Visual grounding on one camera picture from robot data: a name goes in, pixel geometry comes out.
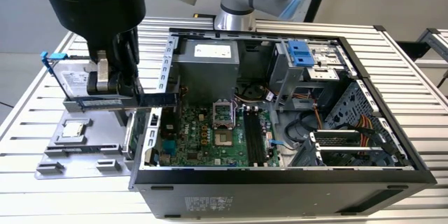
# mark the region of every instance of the power supply label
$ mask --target power supply label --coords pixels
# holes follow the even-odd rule
[[[233,196],[185,197],[187,211],[229,211]]]
[[[231,58],[230,46],[227,45],[195,45],[194,57]]]

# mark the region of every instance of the blue plastic latch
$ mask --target blue plastic latch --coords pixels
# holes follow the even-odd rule
[[[43,64],[43,66],[45,66],[49,74],[54,74],[53,69],[49,66],[49,62],[47,62],[46,56],[47,56],[47,52],[42,51],[39,53],[39,60],[41,60],[41,62],[42,62],[42,64]]]
[[[311,67],[314,66],[314,59],[309,53],[309,48],[305,41],[289,40],[287,52],[293,58],[293,65],[295,67]]]
[[[50,60],[65,60],[67,55],[62,52],[53,52],[49,56]]]
[[[174,140],[162,141],[161,147],[166,154],[171,156],[175,155],[175,141]]]

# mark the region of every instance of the green circuit board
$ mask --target green circuit board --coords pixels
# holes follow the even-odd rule
[[[269,114],[258,114],[263,130],[271,134]],[[175,154],[170,156],[169,166],[249,166],[246,157],[246,142],[243,135],[242,110],[234,114],[231,130],[213,129],[211,107],[187,107],[182,109],[179,118],[179,133],[175,139]],[[277,153],[266,161],[267,166],[277,166]]]

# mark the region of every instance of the motherboard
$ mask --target motherboard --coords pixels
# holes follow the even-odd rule
[[[225,108],[213,107],[183,107],[179,116],[179,131],[175,139],[163,140],[159,163],[162,166],[278,166],[275,149],[270,147],[269,139],[273,139],[269,113],[258,110],[250,112],[255,117],[246,122],[242,108],[233,108],[234,126],[213,125],[213,117],[227,120]],[[254,121],[258,124],[250,136],[246,133],[245,124]],[[257,137],[257,145],[250,144],[250,140]],[[262,162],[253,164],[250,154],[261,152]]]

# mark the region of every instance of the aluminum slotted worktable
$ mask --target aluminum slotted worktable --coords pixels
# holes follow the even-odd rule
[[[145,92],[157,91],[167,29],[213,29],[206,18],[145,18],[138,26],[138,76]],[[448,101],[422,75],[382,27],[257,21],[265,33],[342,36],[359,58],[371,81],[437,185],[367,217],[259,219],[261,222],[446,223],[448,221]],[[82,38],[67,33],[55,52],[86,55]],[[1,223],[30,221],[154,221],[138,193],[127,191],[129,177],[35,180],[33,173],[63,112],[63,93],[42,69],[0,127]],[[225,219],[225,222],[257,222]]]

